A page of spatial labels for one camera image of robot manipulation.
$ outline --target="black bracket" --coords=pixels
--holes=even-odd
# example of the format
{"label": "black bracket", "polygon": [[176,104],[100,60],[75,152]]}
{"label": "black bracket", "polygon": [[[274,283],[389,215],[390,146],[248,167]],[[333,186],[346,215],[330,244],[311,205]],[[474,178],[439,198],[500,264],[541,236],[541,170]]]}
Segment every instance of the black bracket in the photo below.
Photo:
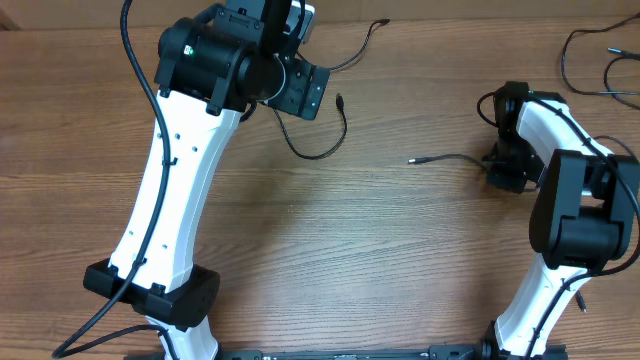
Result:
{"label": "black bracket", "polygon": [[286,82],[280,94],[267,105],[305,120],[315,119],[329,82],[329,70],[288,55],[281,55],[280,60],[287,74]]}
{"label": "black bracket", "polygon": [[498,125],[498,141],[482,161],[491,164],[487,183],[517,194],[524,192],[528,181],[539,186],[545,177],[544,163],[533,147],[518,135],[518,116],[527,99],[566,101],[557,93],[532,92],[524,82],[509,81],[493,96]]}
{"label": "black bracket", "polygon": [[[98,295],[112,298],[124,280],[118,269],[109,267],[109,259],[87,267],[84,287]],[[178,328],[196,327],[207,316],[220,287],[220,275],[194,265],[189,280],[181,287],[165,294],[164,286],[153,284],[151,289],[131,284],[120,300],[131,304],[133,310]]]}

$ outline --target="wood grain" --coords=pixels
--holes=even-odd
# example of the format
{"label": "wood grain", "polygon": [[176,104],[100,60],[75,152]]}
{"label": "wood grain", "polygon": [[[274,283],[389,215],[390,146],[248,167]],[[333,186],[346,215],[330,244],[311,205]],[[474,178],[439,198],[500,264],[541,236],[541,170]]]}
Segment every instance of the wood grain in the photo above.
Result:
{"label": "wood grain", "polygon": [[[194,16],[211,0],[136,0],[130,25],[169,26]],[[637,0],[315,0],[322,23],[375,20],[483,19],[528,17],[620,16],[638,11]],[[122,1],[0,0],[25,30],[117,28]]]}
{"label": "wood grain", "polygon": [[[502,313],[529,267],[534,194],[485,185],[456,161],[480,157],[494,129],[475,113],[506,80],[559,91],[593,135],[640,148],[638,113],[610,98],[567,92],[559,51],[575,28],[613,18],[392,22],[356,66],[332,76],[318,119],[286,117],[300,151],[333,145],[346,101],[349,134],[329,159],[296,158],[264,108],[233,137],[201,220],[196,260],[220,272],[210,313],[226,349],[424,348],[475,342]],[[323,25],[302,49],[318,64],[348,58],[367,23]],[[639,25],[576,39],[576,86],[601,88],[608,46],[638,49]],[[132,30],[152,78],[161,28]],[[0,34],[0,358],[45,359],[103,299],[83,289],[88,264],[110,255],[130,216],[153,114],[118,31]],[[621,64],[616,88],[640,68]],[[612,149],[619,149],[607,144]],[[636,244],[637,231],[634,231]],[[589,315],[570,306],[552,334],[573,359],[637,359],[640,267],[584,289]],[[142,323],[118,306],[83,341]],[[135,334],[80,356],[120,359],[159,348]]]}

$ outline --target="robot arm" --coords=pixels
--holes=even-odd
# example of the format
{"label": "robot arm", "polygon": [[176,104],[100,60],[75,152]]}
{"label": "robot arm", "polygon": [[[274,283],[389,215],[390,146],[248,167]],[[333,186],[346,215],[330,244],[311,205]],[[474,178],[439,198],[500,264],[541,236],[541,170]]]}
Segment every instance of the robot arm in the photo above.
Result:
{"label": "robot arm", "polygon": [[[220,277],[194,265],[193,250],[216,166],[241,111],[262,101],[313,120],[324,95],[329,70],[294,57],[308,40],[315,15],[313,6],[306,5],[301,18],[301,7],[291,0],[228,0],[226,6],[214,5],[194,19],[179,20],[160,39],[157,101],[174,161],[144,265],[120,301],[166,329],[180,359],[211,360],[218,352],[207,313]],[[153,212],[164,167],[159,135],[156,125],[120,244],[110,259],[85,273],[85,288],[107,298],[114,297],[132,271]],[[170,359],[168,344],[164,338],[162,342]]]}
{"label": "robot arm", "polygon": [[[502,147],[496,145],[494,150],[507,150],[496,157],[511,156],[510,164],[521,167],[537,168],[530,164],[544,164],[540,173],[533,174],[542,187],[529,227],[530,242],[538,254],[511,305],[494,326],[495,350],[514,356],[526,355],[534,339],[534,330],[565,282],[590,271],[602,270],[607,261],[622,257],[633,224],[631,203],[606,166],[563,119],[531,101],[533,96],[561,110],[588,137],[558,94],[537,95],[524,83],[507,83],[496,92],[494,103]],[[625,172],[627,181],[637,192],[637,163],[628,157],[613,156],[609,149],[595,141],[592,144],[615,159],[619,170]],[[492,167],[498,174],[496,178],[494,173],[494,180],[501,175],[517,173],[509,172],[514,169],[504,164]],[[527,175],[523,174],[521,179],[526,179]],[[603,206],[581,206],[582,197],[587,196],[603,200]],[[532,357],[545,353],[551,330],[575,293],[588,280],[576,281],[562,293],[540,330],[530,354]]]}

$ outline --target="black cable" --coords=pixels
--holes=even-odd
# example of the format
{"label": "black cable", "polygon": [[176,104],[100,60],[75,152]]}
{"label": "black cable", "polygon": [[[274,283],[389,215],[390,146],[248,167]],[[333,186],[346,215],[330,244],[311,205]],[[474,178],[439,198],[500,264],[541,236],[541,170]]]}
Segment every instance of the black cable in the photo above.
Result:
{"label": "black cable", "polygon": [[623,149],[625,149],[629,155],[635,160],[638,161],[638,158],[636,157],[636,154],[633,152],[633,150],[631,150],[631,148],[623,143],[621,140],[618,140],[616,138],[614,138],[613,136],[609,136],[609,135],[600,135],[600,136],[594,136],[593,140],[600,140],[600,139],[606,139],[606,140],[611,140],[614,143],[620,145]]}
{"label": "black cable", "polygon": [[628,107],[630,107],[632,109],[640,110],[640,105],[634,104],[634,103],[632,103],[630,101],[627,101],[627,100],[621,98],[619,94],[614,93],[614,91],[611,89],[611,86],[609,85],[609,70],[611,70],[611,67],[613,66],[613,64],[617,63],[620,60],[640,61],[640,58],[623,55],[623,56],[619,56],[619,57],[611,60],[609,62],[609,64],[607,64],[606,69],[604,70],[604,86],[607,88],[607,91],[611,93],[611,96],[614,99],[616,99],[619,103],[627,105]]}
{"label": "black cable", "polygon": [[[356,61],[360,55],[362,55],[362,53],[364,52],[364,50],[367,48],[367,44],[369,44],[369,38],[371,37],[371,34],[373,33],[373,31],[375,31],[375,29],[373,28],[375,25],[380,24],[379,27],[383,27],[385,25],[387,25],[389,22],[391,22],[390,19],[379,19],[374,21],[371,26],[369,26],[369,32],[367,33],[367,37],[364,39],[364,44],[362,44],[362,47],[360,48],[360,50],[353,55],[349,60],[343,62],[340,65],[336,65],[336,66],[332,66],[329,69],[329,71],[338,71],[346,66],[348,66],[349,64],[351,64],[352,62]],[[300,59],[309,62],[304,56],[302,56],[302,54],[300,54],[300,52],[298,51],[298,57],[300,57]]]}
{"label": "black cable", "polygon": [[[51,354],[51,357],[54,359],[60,359],[66,356],[69,356],[69,353],[76,353],[76,349],[67,350],[71,345],[73,345],[82,335],[84,335],[89,329],[91,329],[123,296],[127,291],[129,285],[133,282],[133,278],[138,273],[138,269],[145,263],[144,255],[149,247],[149,243],[151,241],[151,235],[153,235],[153,231],[158,222],[158,217],[160,216],[160,210],[162,209],[162,204],[164,202],[164,196],[167,191],[167,184],[169,182],[169,170],[171,168],[171,148],[169,145],[169,132],[167,130],[167,125],[165,123],[164,117],[162,116],[162,110],[160,109],[160,105],[156,101],[153,90],[151,90],[151,86],[149,86],[149,82],[145,78],[142,69],[140,68],[140,64],[136,59],[136,56],[131,48],[131,42],[129,40],[129,32],[127,25],[127,17],[129,14],[129,8],[131,7],[131,2],[133,0],[125,0],[122,6],[122,13],[120,15],[120,33],[122,35],[122,43],[124,45],[125,51],[131,62],[131,66],[133,67],[133,71],[136,74],[136,77],[140,81],[142,85],[142,89],[149,102],[151,103],[151,107],[153,108],[153,112],[156,115],[156,119],[158,121],[158,126],[160,127],[160,133],[162,136],[163,143],[163,163],[162,163],[162,178],[160,180],[160,188],[158,190],[158,197],[156,200],[155,207],[153,209],[153,213],[151,215],[151,220],[149,221],[149,226],[147,227],[147,231],[144,235],[142,243],[140,245],[140,250],[138,251],[138,255],[131,265],[131,271],[129,271],[129,275],[125,279],[124,283],[118,289],[116,294],[109,300],[107,303],[91,318],[84,324],[78,331],[76,331],[69,339],[67,339],[62,345],[60,345],[54,352]],[[165,336],[167,339],[167,344],[171,344],[169,337]]]}
{"label": "black cable", "polygon": [[251,106],[249,107],[249,110],[247,110],[240,117],[240,122],[245,122],[245,121],[249,120],[249,118],[251,116],[253,116],[253,113],[256,112],[256,108],[258,107],[258,103],[255,100],[252,100],[250,104],[251,104]]}
{"label": "black cable", "polygon": [[168,345],[167,347],[169,348],[169,355],[171,355],[172,359],[178,359],[178,355],[175,352],[175,349],[173,347],[173,343],[171,342],[171,337],[165,335],[167,333],[167,329],[163,328],[162,326],[159,325],[137,325],[137,326],[132,326],[130,328],[126,328],[120,331],[116,331],[114,333],[111,333],[109,335],[103,336],[99,339],[96,339],[94,341],[88,342],[82,346],[78,346],[77,348],[71,349],[69,351],[67,351],[67,355],[66,356],[71,356],[71,355],[75,355],[77,353],[89,350],[93,347],[96,347],[100,344],[104,344],[107,341],[137,332],[137,331],[144,331],[144,330],[155,330],[157,332],[160,333],[160,335],[162,335],[165,340],[167,341]]}
{"label": "black cable", "polygon": [[486,166],[484,166],[484,164],[478,160],[475,159],[469,155],[465,155],[465,154],[446,154],[446,155],[439,155],[439,156],[432,156],[432,157],[423,157],[423,158],[415,158],[415,159],[411,159],[409,160],[408,164],[409,165],[420,165],[420,164],[426,164],[429,162],[434,162],[434,161],[439,161],[439,160],[449,160],[449,159],[462,159],[462,160],[467,160],[469,162],[472,162],[476,165],[478,165],[478,167],[480,167],[482,169],[482,171],[489,173],[489,169],[487,169]]}
{"label": "black cable", "polygon": [[[636,213],[636,218],[638,220],[638,223],[640,224],[640,206],[638,206],[638,200],[636,199],[636,194],[633,193],[633,190],[631,190],[631,188],[629,187],[629,183],[625,180],[624,176],[622,176],[622,174],[620,174],[620,171],[611,162],[611,160],[609,160],[609,158],[607,156],[605,156],[600,150],[598,150],[598,148],[596,148],[591,143],[592,139],[588,138],[582,132],[582,130],[578,127],[578,125],[576,125],[575,122],[573,122],[567,115],[565,115],[562,112],[561,109],[556,109],[553,106],[551,106],[551,105],[547,104],[546,102],[544,102],[544,101],[542,101],[540,99],[537,99],[537,98],[529,98],[529,99],[527,99],[527,101],[535,102],[535,103],[539,104],[540,106],[544,107],[545,109],[553,112],[554,114],[556,114],[560,118],[562,118],[567,123],[567,125],[569,125],[571,130],[573,130],[573,132],[576,134],[576,136],[578,136],[578,138],[580,138],[580,140],[583,142],[584,146],[586,146],[591,152],[593,152],[598,158],[600,158],[600,160],[602,160],[607,165],[607,167],[609,168],[609,171],[616,177],[616,179],[618,180],[618,184],[622,187],[624,192],[627,194],[627,197],[631,201],[631,205],[633,206],[633,210]],[[624,270],[628,269],[631,265],[633,265],[638,260],[639,256],[640,256],[640,238],[638,239],[638,243],[636,244],[636,248],[635,248],[633,254],[623,264],[621,264],[621,265],[619,265],[617,267],[614,267],[612,269],[609,269],[609,270],[603,270],[603,271],[601,271],[599,273],[587,272],[586,274],[576,276],[576,277],[566,281],[564,284],[562,284],[562,286],[560,287],[558,292],[553,297],[551,303],[549,304],[549,306],[545,310],[542,318],[540,319],[540,322],[538,323],[538,326],[535,328],[535,330],[533,332],[533,337],[531,338],[531,341],[529,342],[529,347],[527,348],[527,352],[526,352],[526,355],[525,355],[525,360],[531,359],[531,353],[533,352],[533,348],[535,347],[535,343],[536,343],[537,339],[540,337],[540,333],[542,332],[542,328],[544,327],[544,324],[547,322],[547,319],[551,315],[551,312],[553,312],[553,309],[558,304],[558,301],[560,301],[560,298],[562,297],[562,294],[567,289],[569,289],[570,286],[573,283],[575,283],[576,281],[580,281],[580,280],[584,280],[584,279],[590,278],[590,277],[602,277],[602,276],[609,276],[609,275],[617,274],[617,273],[619,273],[621,271],[624,271]]]}
{"label": "black cable", "polygon": [[199,22],[200,24],[208,24],[218,15],[218,11],[222,9],[223,6],[221,4],[213,4],[208,8],[204,9],[200,14],[196,15],[193,20]]}
{"label": "black cable", "polygon": [[[562,47],[562,58],[560,60],[560,71],[562,73],[562,79],[564,80],[565,84],[567,84],[567,86],[569,87],[569,89],[571,91],[573,91],[574,93],[580,94],[580,95],[612,95],[616,100],[620,101],[621,99],[617,96],[617,95],[640,95],[640,93],[638,92],[633,92],[633,91],[613,91],[611,90],[611,88],[609,86],[607,86],[607,91],[584,91],[584,90],[579,90],[576,87],[574,87],[573,85],[571,85],[571,83],[569,82],[569,79],[567,78],[567,74],[565,72],[565,61],[567,58],[567,48],[569,47],[569,43],[571,42],[571,40],[573,39],[573,36],[575,34],[597,34],[597,33],[604,33],[604,32],[608,32],[614,29],[617,29],[621,26],[626,25],[627,23],[629,23],[630,21],[634,20],[634,19],[639,19],[640,18],[640,13],[625,19],[617,24],[611,25],[609,27],[606,27],[604,29],[578,29],[578,30],[574,30],[571,32],[571,34],[569,34],[569,37],[567,38],[566,42],[564,43],[564,46]],[[606,78],[608,77],[608,72],[609,69],[611,68],[611,65],[613,65],[613,63],[615,63],[616,59],[614,59],[614,61],[612,61],[611,63],[609,63],[609,66],[607,66],[607,70],[605,71],[605,83],[607,82]],[[621,103],[627,105],[627,106],[631,106],[630,103],[625,102],[625,101],[620,101]]]}
{"label": "black cable", "polygon": [[477,110],[478,110],[478,115],[480,115],[480,117],[482,118],[482,120],[484,120],[487,124],[493,126],[493,127],[498,127],[498,124],[489,120],[488,117],[484,116],[484,114],[482,113],[482,103],[484,102],[484,100],[490,96],[494,96],[496,93],[495,92],[490,92],[488,94],[484,94],[482,95],[482,97],[480,98],[480,100],[478,100],[478,105],[477,105]]}
{"label": "black cable", "polygon": [[273,112],[276,114],[276,117],[280,122],[280,127],[282,128],[282,134],[284,134],[284,139],[287,141],[287,145],[289,145],[289,148],[291,149],[291,151],[293,151],[293,153],[296,154],[298,157],[306,160],[321,160],[333,155],[333,153],[340,148],[340,146],[344,142],[344,138],[347,136],[347,116],[344,114],[344,99],[340,94],[336,96],[336,107],[338,108],[338,112],[340,113],[340,116],[342,117],[342,122],[344,124],[344,130],[342,132],[342,136],[340,137],[340,140],[338,140],[338,142],[331,149],[329,149],[328,151],[320,155],[315,155],[315,156],[304,155],[298,152],[298,150],[296,150],[296,148],[293,146],[293,143],[291,143],[291,139],[289,138],[289,134],[287,133],[287,129],[284,126],[284,122],[282,121],[282,118],[280,117],[278,110],[273,109]]}

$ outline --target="table surface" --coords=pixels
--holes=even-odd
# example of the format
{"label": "table surface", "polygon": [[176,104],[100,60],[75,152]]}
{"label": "table surface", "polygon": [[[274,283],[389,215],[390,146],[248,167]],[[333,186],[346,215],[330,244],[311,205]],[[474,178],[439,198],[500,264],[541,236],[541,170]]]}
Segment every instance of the table surface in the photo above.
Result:
{"label": "table surface", "polygon": [[[332,75],[316,121],[285,117],[298,149],[320,153],[340,135],[333,96],[344,96],[349,134],[322,161],[295,157],[273,113],[259,108],[222,157],[197,236],[196,262],[222,276],[209,313],[222,347],[475,342],[531,263],[536,195],[494,189],[472,164],[406,161],[488,153],[497,133],[475,104],[506,80],[560,92],[592,135],[639,149],[640,113],[571,94],[560,79],[568,33],[618,20],[392,22],[362,61]],[[606,48],[637,50],[639,26],[576,39],[567,63],[575,84],[602,88]],[[341,62],[367,28],[319,26],[301,51],[320,65]],[[161,31],[131,31],[150,78]],[[104,302],[82,277],[110,256],[128,222],[153,113],[117,30],[3,32],[0,49],[0,358],[45,359]],[[637,88],[640,67],[620,64],[611,76],[616,88]],[[637,359],[638,276],[640,266],[590,282],[588,314],[572,303],[550,343],[566,344],[575,359]],[[140,323],[118,305],[82,341]],[[137,333],[80,358],[159,348],[155,335]]]}

